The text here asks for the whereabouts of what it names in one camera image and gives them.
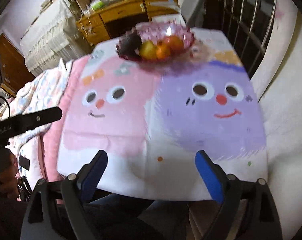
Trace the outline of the person's left hand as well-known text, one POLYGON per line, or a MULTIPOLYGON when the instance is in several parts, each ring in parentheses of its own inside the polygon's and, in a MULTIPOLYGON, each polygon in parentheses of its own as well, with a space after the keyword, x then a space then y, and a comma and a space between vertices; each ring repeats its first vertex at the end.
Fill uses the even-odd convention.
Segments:
POLYGON ((17 199, 19 196, 17 159, 13 153, 9 155, 10 165, 0 173, 0 193, 8 199, 17 199))

